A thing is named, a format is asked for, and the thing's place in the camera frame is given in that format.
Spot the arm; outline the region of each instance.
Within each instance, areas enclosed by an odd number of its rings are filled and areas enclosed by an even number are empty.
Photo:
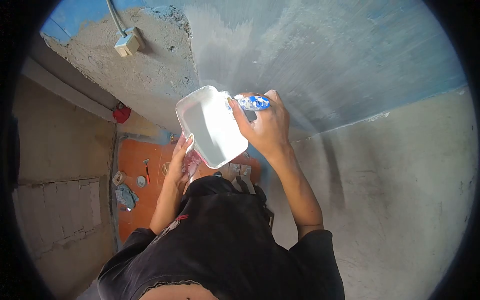
[[[270,90],[262,96],[270,100],[270,107],[257,111],[257,119],[252,122],[236,101],[230,101],[230,106],[241,134],[267,159],[280,178],[301,239],[310,231],[324,228],[322,210],[288,142],[288,111],[276,91]]]
[[[190,179],[189,174],[193,174],[198,167],[196,165],[193,168],[194,170],[190,168],[190,172],[185,171],[187,169],[185,168],[185,152],[191,143],[192,139],[186,141],[182,133],[173,150],[168,173],[163,181],[162,191],[156,201],[156,208],[150,221],[149,228],[156,235],[177,217],[183,190]]]

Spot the orange floor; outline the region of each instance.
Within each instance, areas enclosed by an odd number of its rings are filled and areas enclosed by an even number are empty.
[[[165,176],[162,174],[162,165],[172,158],[174,144],[157,145],[126,139],[120,142],[118,150],[118,170],[125,172],[125,184],[137,194],[139,201],[132,211],[122,211],[123,205],[118,203],[119,235],[121,242],[125,242],[132,231],[138,227],[147,228],[155,210],[156,200],[162,190]],[[148,173],[150,184],[139,188],[136,185],[137,176],[145,176],[145,165],[142,163],[149,158]],[[231,161],[252,167],[251,181],[257,183],[260,178],[260,164],[258,160],[240,155]],[[202,163],[194,178],[212,175],[216,170],[210,169]]]

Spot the hand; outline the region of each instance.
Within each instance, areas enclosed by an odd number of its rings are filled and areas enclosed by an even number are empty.
[[[172,160],[170,161],[165,181],[172,182],[179,187],[181,185],[184,186],[193,176],[202,160],[196,158],[198,155],[196,155],[195,151],[190,151],[185,155],[188,146],[190,146],[192,142],[192,138],[186,141],[185,135],[182,132],[180,139],[173,150]]]
[[[228,103],[232,107],[240,133],[271,162],[290,148],[288,142],[290,115],[275,90],[270,90],[265,95],[257,93],[242,93],[242,95],[244,97],[264,96],[270,100],[270,107],[256,111],[257,119],[252,122],[248,121],[237,101],[229,100]]]

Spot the red handle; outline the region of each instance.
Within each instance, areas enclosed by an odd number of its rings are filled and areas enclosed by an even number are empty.
[[[148,176],[148,166],[145,164],[145,171],[147,172],[147,183],[150,184],[150,176]]]

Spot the blue brush handle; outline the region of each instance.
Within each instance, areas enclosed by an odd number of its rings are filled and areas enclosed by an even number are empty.
[[[270,100],[262,96],[249,96],[237,100],[244,110],[264,110],[270,107]]]

